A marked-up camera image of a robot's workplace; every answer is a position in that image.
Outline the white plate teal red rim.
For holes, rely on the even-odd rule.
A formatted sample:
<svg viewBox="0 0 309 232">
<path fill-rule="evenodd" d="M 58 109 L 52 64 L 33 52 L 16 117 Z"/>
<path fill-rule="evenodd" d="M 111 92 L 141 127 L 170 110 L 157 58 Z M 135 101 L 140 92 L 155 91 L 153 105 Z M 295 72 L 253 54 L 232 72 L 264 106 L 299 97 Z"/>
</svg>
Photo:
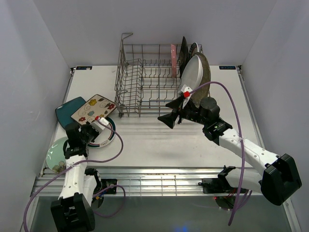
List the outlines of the white plate teal red rim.
<svg viewBox="0 0 309 232">
<path fill-rule="evenodd" d="M 188 53 L 189 59 L 191 59 L 195 55 L 195 53 L 198 53 L 198 52 L 201 52 L 201 51 L 202 51 L 201 45 L 199 45 L 196 42 L 192 43 L 191 46 L 190 46 L 189 53 Z"/>
<path fill-rule="evenodd" d="M 106 120 L 109 122 L 108 127 L 116 130 L 115 122 L 110 117 L 106 117 Z M 93 149 L 103 148 L 111 143 L 115 137 L 115 133 L 110 129 L 104 129 L 94 142 L 88 144 L 88 147 Z"/>
</svg>

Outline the beige square flower plate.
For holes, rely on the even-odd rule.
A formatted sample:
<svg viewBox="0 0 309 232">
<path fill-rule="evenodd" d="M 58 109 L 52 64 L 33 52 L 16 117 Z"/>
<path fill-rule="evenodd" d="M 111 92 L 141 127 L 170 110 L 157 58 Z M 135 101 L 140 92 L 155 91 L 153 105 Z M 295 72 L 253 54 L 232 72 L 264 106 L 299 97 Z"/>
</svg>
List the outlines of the beige square flower plate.
<svg viewBox="0 0 309 232">
<path fill-rule="evenodd" d="M 117 108 L 116 103 L 96 94 L 83 104 L 70 117 L 77 123 L 83 125 L 92 123 L 100 118 L 106 118 Z"/>
</svg>

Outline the speckled beige blue round plate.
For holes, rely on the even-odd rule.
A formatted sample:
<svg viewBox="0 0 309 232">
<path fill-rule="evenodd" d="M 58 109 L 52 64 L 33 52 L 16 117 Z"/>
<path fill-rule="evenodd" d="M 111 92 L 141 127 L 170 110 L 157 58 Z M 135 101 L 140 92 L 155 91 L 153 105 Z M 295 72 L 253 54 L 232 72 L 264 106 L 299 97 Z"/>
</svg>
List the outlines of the speckled beige blue round plate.
<svg viewBox="0 0 309 232">
<path fill-rule="evenodd" d="M 202 63 L 202 68 L 203 68 L 203 76 L 200 82 L 200 86 L 203 85 L 206 82 L 211 81 L 211 69 L 208 63 L 207 58 L 200 52 L 196 52 L 194 56 L 198 56 L 201 60 Z M 205 85 L 201 87 L 199 90 L 197 90 L 193 96 L 191 97 L 192 102 L 194 103 L 195 107 L 199 107 L 200 101 L 204 97 L 209 97 L 210 96 L 210 85 Z"/>
</svg>

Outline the teal square plate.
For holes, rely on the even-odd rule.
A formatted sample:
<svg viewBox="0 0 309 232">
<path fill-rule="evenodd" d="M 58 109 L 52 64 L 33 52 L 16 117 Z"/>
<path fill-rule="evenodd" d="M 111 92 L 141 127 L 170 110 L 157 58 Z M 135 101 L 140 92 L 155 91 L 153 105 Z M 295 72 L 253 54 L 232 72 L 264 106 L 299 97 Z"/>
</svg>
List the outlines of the teal square plate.
<svg viewBox="0 0 309 232">
<path fill-rule="evenodd" d="M 71 116 L 85 103 L 86 101 L 84 98 L 77 97 L 55 109 L 57 120 L 62 128 L 65 128 L 68 124 L 74 121 Z"/>
</svg>

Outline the grey wire dish rack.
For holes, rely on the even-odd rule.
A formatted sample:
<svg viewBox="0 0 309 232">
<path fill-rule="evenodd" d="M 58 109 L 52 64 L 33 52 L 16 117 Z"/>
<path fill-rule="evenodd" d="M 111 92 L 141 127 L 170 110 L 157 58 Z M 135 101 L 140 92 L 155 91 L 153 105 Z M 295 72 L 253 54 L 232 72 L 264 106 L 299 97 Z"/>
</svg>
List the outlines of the grey wire dish rack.
<svg viewBox="0 0 309 232">
<path fill-rule="evenodd" d="M 166 103 L 177 98 L 181 78 L 177 49 L 177 77 L 172 77 L 170 43 L 134 43 L 131 32 L 122 33 L 115 81 L 118 116 L 160 116 Z"/>
</svg>

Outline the white oval plate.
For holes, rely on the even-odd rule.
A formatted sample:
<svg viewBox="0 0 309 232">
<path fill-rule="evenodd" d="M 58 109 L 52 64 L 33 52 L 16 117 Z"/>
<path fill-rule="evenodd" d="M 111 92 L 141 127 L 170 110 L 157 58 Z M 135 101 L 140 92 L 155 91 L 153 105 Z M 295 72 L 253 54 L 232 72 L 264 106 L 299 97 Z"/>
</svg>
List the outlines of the white oval plate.
<svg viewBox="0 0 309 232">
<path fill-rule="evenodd" d="M 178 94 L 181 93 L 183 86 L 190 87 L 192 90 L 199 87 L 203 76 L 202 62 L 199 56 L 193 56 L 187 63 L 178 88 Z"/>
</svg>

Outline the black square floral plate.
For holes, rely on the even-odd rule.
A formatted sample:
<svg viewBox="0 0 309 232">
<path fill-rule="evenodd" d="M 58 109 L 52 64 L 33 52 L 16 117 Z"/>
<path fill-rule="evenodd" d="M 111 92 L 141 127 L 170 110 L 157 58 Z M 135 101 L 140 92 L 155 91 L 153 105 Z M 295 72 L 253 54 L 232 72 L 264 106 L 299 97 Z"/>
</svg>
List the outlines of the black square floral plate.
<svg viewBox="0 0 309 232">
<path fill-rule="evenodd" d="M 183 71 L 187 64 L 187 58 L 188 58 L 188 45 L 187 45 L 186 38 L 183 36 L 182 45 L 181 45 L 181 49 L 179 52 L 179 58 L 178 58 L 180 78 L 182 77 Z"/>
</svg>

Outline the pink polka dot plate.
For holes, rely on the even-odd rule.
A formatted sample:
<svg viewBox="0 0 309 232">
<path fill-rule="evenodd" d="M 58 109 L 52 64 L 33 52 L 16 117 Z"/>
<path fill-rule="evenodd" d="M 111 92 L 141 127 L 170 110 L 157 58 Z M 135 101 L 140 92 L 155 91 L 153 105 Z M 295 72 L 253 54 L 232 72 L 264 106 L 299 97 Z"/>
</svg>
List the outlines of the pink polka dot plate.
<svg viewBox="0 0 309 232">
<path fill-rule="evenodd" d="M 176 78 L 177 77 L 177 49 L 176 45 L 171 44 L 170 45 L 171 49 L 171 69 L 172 69 L 172 77 Z"/>
</svg>

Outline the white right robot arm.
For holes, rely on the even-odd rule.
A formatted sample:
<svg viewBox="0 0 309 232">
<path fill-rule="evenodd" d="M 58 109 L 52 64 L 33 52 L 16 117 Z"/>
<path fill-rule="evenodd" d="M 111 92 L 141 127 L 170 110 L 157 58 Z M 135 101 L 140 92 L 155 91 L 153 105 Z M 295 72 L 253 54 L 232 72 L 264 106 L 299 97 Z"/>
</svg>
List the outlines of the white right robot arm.
<svg viewBox="0 0 309 232">
<path fill-rule="evenodd" d="M 218 174 L 219 189 L 229 192 L 241 185 L 243 189 L 261 193 L 274 205 L 282 205 L 302 187 L 301 178 L 292 156 L 282 156 L 269 152 L 248 139 L 243 139 L 237 131 L 219 116 L 220 107 L 212 97 L 205 97 L 199 107 L 184 96 L 167 103 L 172 111 L 157 119 L 174 128 L 183 119 L 203 125 L 205 137 L 240 158 L 244 158 L 254 171 L 225 167 Z"/>
</svg>

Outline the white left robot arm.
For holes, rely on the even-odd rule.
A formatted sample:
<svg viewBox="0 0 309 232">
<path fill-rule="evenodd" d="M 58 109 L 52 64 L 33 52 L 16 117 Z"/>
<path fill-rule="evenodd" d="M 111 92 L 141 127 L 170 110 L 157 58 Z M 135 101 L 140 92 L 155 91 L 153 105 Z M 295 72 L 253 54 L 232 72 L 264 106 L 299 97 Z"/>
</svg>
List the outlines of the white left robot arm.
<svg viewBox="0 0 309 232">
<path fill-rule="evenodd" d="M 91 208 L 93 193 L 102 189 L 97 171 L 87 168 L 88 144 L 103 131 L 97 122 L 65 127 L 67 140 L 63 151 L 66 173 L 59 198 L 51 203 L 51 213 L 59 232 L 90 232 L 95 228 Z"/>
</svg>

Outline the light green round plate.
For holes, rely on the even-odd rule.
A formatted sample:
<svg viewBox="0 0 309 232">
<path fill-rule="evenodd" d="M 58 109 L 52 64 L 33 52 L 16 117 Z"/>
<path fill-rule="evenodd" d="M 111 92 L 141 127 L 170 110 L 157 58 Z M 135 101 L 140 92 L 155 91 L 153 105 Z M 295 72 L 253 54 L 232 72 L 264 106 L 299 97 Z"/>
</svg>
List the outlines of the light green round plate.
<svg viewBox="0 0 309 232">
<path fill-rule="evenodd" d="M 63 145 L 67 137 L 56 140 L 48 149 L 46 154 L 46 164 L 55 173 L 60 173 L 66 169 Z"/>
</svg>

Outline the right blue label sticker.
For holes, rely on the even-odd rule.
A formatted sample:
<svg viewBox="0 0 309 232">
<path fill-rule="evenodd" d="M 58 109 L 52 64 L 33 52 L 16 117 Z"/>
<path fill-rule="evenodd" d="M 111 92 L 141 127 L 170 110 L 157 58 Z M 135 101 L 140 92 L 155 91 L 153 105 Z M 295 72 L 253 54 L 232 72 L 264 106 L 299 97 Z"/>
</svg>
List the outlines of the right blue label sticker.
<svg viewBox="0 0 309 232">
<path fill-rule="evenodd" d="M 219 66 L 220 70 L 236 70 L 235 66 Z"/>
</svg>

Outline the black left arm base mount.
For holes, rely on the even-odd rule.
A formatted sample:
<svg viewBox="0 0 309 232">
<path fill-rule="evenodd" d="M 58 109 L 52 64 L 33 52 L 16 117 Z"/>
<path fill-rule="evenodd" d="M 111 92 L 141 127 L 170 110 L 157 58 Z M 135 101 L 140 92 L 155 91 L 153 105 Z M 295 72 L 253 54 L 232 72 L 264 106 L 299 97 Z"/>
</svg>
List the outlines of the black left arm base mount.
<svg viewBox="0 0 309 232">
<path fill-rule="evenodd" d="M 100 194 L 100 197 L 103 196 L 104 194 L 116 194 L 116 189 L 117 187 L 114 187 L 115 185 L 117 185 L 118 180 L 117 179 L 101 179 L 101 183 L 102 183 L 102 189 L 105 189 L 107 187 L 111 187 L 108 190 L 102 192 Z"/>
</svg>

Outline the aluminium table frame rail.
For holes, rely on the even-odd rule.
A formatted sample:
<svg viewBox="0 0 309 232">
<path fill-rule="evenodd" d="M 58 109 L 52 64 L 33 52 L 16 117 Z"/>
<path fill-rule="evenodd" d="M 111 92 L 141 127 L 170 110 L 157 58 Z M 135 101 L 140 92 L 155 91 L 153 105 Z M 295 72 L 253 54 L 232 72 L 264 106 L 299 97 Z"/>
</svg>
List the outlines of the aluminium table frame rail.
<svg viewBox="0 0 309 232">
<path fill-rule="evenodd" d="M 238 70 L 211 67 L 211 96 L 220 116 L 264 148 L 244 82 Z M 202 125 L 184 120 L 170 129 L 156 116 L 111 116 L 118 135 L 103 148 L 91 149 L 90 166 L 102 178 L 115 178 L 127 196 L 197 196 L 203 178 L 215 178 L 228 166 L 241 168 L 241 158 L 209 141 Z"/>
</svg>

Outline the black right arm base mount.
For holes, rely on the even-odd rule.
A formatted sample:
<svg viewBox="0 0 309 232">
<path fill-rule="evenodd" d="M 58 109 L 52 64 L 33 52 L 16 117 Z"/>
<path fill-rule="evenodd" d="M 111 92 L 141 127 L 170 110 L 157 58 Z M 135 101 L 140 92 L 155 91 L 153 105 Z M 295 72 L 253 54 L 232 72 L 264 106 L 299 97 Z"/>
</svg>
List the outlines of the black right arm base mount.
<svg viewBox="0 0 309 232">
<path fill-rule="evenodd" d="M 203 178 L 198 185 L 203 188 L 204 194 L 225 193 L 229 190 L 229 187 L 219 178 Z"/>
</svg>

